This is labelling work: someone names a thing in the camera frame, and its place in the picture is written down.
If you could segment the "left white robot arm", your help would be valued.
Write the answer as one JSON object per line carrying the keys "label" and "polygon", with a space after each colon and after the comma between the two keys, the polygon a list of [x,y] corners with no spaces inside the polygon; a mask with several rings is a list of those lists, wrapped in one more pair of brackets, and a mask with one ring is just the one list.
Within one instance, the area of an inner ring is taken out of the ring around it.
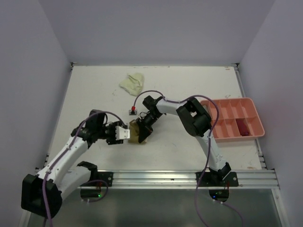
{"label": "left white robot arm", "polygon": [[89,162],[71,167],[98,140],[108,145],[122,144],[130,138],[128,125],[118,118],[106,123],[109,111],[92,110],[76,127],[62,150],[35,175],[28,174],[22,182],[21,208],[51,219],[59,212],[62,202],[83,184],[95,185],[98,168]]}

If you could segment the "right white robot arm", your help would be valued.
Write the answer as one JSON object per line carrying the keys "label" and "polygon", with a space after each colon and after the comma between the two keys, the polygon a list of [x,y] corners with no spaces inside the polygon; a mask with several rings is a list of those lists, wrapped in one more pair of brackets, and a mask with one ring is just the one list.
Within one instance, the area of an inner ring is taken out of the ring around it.
{"label": "right white robot arm", "polygon": [[229,163],[223,158],[214,139],[214,123],[210,114],[199,101],[191,97],[187,101],[177,102],[157,99],[147,96],[143,105],[148,112],[144,117],[135,120],[135,138],[138,143],[143,143],[153,132],[152,125],[164,114],[178,116],[186,132],[197,139],[207,158],[207,167],[210,169],[211,180],[215,185],[223,185],[228,180],[231,172]]}

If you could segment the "pale green underwear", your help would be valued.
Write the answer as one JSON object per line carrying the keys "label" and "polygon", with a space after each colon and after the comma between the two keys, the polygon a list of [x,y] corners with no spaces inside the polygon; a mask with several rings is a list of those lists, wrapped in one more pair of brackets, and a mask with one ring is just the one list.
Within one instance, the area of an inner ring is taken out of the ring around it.
{"label": "pale green underwear", "polygon": [[119,83],[119,87],[132,96],[138,96],[144,86],[144,75],[142,73],[127,74],[127,78]]}

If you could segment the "olive and cream underwear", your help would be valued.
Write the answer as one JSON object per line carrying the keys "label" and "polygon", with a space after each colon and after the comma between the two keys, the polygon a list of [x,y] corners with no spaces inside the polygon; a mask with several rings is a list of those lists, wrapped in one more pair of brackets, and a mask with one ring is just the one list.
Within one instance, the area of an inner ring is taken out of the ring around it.
{"label": "olive and cream underwear", "polygon": [[147,139],[145,139],[142,143],[139,142],[139,126],[136,120],[132,120],[129,122],[129,130],[130,130],[130,139],[128,143],[130,144],[146,144]]}

